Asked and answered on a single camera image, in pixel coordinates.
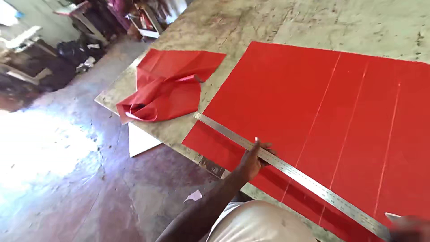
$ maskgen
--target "red fabric sheet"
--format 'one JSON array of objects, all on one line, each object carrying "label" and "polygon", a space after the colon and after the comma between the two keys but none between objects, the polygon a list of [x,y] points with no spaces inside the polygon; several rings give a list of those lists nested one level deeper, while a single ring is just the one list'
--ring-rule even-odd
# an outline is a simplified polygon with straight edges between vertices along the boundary
[{"label": "red fabric sheet", "polygon": [[136,68],[137,91],[117,104],[121,121],[154,122],[197,111],[200,84],[225,54],[151,49]]},{"label": "red fabric sheet", "polygon": [[[204,114],[389,226],[384,212],[430,219],[430,67],[252,42]],[[197,122],[182,142],[233,170],[244,149]],[[251,181],[346,241],[379,241],[274,167]]]}]

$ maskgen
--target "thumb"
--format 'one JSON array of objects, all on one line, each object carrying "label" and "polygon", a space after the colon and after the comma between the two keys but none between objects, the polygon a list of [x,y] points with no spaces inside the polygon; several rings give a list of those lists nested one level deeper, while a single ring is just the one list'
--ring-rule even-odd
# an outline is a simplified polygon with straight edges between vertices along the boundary
[{"label": "thumb", "polygon": [[258,137],[255,137],[255,143],[251,149],[251,155],[257,156],[259,149],[260,149],[260,139]]}]

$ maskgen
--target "steel ruler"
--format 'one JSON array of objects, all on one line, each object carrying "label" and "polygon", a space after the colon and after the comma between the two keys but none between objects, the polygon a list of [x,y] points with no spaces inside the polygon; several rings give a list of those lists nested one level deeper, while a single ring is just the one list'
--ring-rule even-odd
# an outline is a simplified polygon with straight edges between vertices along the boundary
[{"label": "steel ruler", "polygon": [[[203,114],[195,112],[193,116],[247,150],[250,150],[254,145],[252,142],[227,129],[226,127],[215,122],[214,120],[204,116]],[[336,193],[330,191],[325,186],[319,184],[317,181],[310,178],[305,173],[299,171],[292,165],[281,160],[279,157],[274,156],[263,148],[260,148],[260,150],[258,151],[258,156],[261,159],[267,161],[272,166],[281,170],[283,173],[287,174],[290,178],[292,178],[302,186],[306,187],[311,192],[315,193],[317,196],[324,199],[329,204],[333,205],[335,208],[339,209],[341,212],[352,218],[354,221],[356,221],[366,229],[368,229],[370,232],[374,233],[379,238],[385,241],[390,241],[390,232],[387,227],[376,221],[374,218],[372,218],[356,206],[350,204]]]}]

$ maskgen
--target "cutting table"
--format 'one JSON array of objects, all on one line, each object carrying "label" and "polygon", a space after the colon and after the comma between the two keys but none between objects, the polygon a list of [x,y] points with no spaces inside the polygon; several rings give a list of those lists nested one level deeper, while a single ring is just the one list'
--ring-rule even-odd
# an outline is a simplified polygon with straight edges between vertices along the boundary
[{"label": "cutting table", "polygon": [[[251,41],[339,50],[371,56],[429,62],[430,18],[424,0],[194,0],[151,45],[158,50],[207,50],[225,53],[224,61],[201,86],[203,112]],[[142,53],[96,101],[117,113],[116,104],[135,92]],[[158,123],[133,122],[193,162],[204,157],[181,144],[196,120],[185,115]],[[251,184],[242,191],[288,209]],[[330,232],[302,217],[320,241]]]}]

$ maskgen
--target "person's hand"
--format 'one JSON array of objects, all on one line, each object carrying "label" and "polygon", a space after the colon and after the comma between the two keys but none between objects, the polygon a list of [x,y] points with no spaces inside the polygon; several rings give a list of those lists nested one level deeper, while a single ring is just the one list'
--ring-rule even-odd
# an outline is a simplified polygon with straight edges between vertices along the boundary
[{"label": "person's hand", "polygon": [[394,221],[390,234],[391,242],[430,242],[430,221],[403,216]]},{"label": "person's hand", "polygon": [[272,143],[270,142],[260,143],[260,140],[256,137],[254,146],[251,150],[245,152],[234,172],[239,173],[247,182],[252,180],[263,166],[268,165],[267,162],[257,156],[260,147],[276,155],[276,151],[270,149],[271,145]]}]

